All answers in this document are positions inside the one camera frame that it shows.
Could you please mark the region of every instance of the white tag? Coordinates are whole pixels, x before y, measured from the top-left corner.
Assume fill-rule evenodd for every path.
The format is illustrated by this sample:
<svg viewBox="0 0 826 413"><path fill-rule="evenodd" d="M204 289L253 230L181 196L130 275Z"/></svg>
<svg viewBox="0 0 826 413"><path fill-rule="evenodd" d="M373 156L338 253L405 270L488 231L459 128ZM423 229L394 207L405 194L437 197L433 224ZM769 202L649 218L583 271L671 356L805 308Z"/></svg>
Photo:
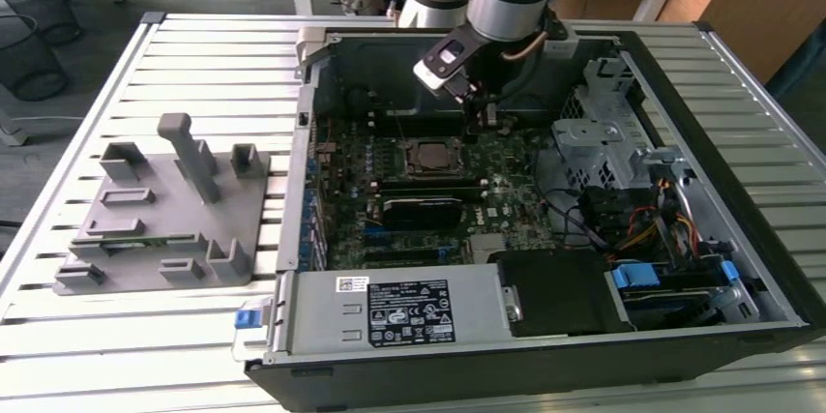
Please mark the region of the white tag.
<svg viewBox="0 0 826 413"><path fill-rule="evenodd" d="M334 292L366 292L369 276L338 276L334 278Z"/></svg>

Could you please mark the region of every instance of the metal bracket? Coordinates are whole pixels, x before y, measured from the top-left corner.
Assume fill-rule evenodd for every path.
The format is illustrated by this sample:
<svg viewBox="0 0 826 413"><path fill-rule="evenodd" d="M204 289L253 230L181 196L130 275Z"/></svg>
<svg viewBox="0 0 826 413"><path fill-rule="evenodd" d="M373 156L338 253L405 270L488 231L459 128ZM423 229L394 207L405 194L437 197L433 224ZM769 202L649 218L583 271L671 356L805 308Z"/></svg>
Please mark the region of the metal bracket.
<svg viewBox="0 0 826 413"><path fill-rule="evenodd" d="M648 166L652 164L673 164L684 162L683 152L676 147L659 147L655 149L637 149L631 154L628 163L633 170L632 181L645 181L648 178Z"/></svg>
<svg viewBox="0 0 826 413"><path fill-rule="evenodd" d="M300 28L297 30L297 40L294 41L294 55L297 56L297 63L305 70L309 65L316 61L314 57L309 60L310 56L326 46L326 28Z"/></svg>

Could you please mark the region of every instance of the power supply label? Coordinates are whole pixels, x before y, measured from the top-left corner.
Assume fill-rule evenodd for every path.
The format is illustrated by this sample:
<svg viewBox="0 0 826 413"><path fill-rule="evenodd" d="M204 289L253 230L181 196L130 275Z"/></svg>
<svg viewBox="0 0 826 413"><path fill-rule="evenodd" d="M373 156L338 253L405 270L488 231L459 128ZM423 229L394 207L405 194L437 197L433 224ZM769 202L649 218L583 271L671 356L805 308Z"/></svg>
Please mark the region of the power supply label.
<svg viewBox="0 0 826 413"><path fill-rule="evenodd" d="M455 342L447 280L369 284L366 308L373 347Z"/></svg>

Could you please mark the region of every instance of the aluminum table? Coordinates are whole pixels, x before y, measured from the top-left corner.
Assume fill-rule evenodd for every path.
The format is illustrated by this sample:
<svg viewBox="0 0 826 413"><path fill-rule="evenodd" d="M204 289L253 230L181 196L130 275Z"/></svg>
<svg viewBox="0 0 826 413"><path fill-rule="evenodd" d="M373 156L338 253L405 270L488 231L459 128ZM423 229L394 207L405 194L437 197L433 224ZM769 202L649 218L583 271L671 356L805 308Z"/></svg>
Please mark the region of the aluminum table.
<svg viewBox="0 0 826 413"><path fill-rule="evenodd" d="M369 18L166 15L141 24L0 261L0 411L273 413L274 400L229 353L233 312L273 290L280 208L294 125L296 30L386 26ZM826 163L713 34L685 25L573 23L637 32L785 246L826 295ZM663 139L665 123L647 106ZM213 151L273 153L256 275L240 287L60 297L50 289L89 208L108 142L169 153L164 112L192 115ZM378 411L822 411L822 341L692 381Z"/></svg>

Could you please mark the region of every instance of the mesh trash can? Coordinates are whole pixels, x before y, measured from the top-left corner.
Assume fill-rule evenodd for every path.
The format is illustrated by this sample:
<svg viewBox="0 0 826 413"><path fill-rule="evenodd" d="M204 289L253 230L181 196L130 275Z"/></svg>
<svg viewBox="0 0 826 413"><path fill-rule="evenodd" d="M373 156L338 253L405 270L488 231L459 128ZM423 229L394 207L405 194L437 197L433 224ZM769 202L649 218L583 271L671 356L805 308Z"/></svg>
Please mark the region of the mesh trash can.
<svg viewBox="0 0 826 413"><path fill-rule="evenodd" d="M21 101L42 101L58 93L68 77L29 16L0 16L0 84Z"/></svg>
<svg viewBox="0 0 826 413"><path fill-rule="evenodd" d="M5 0L17 15L37 20L40 36L50 45L66 44L82 34L69 0Z"/></svg>

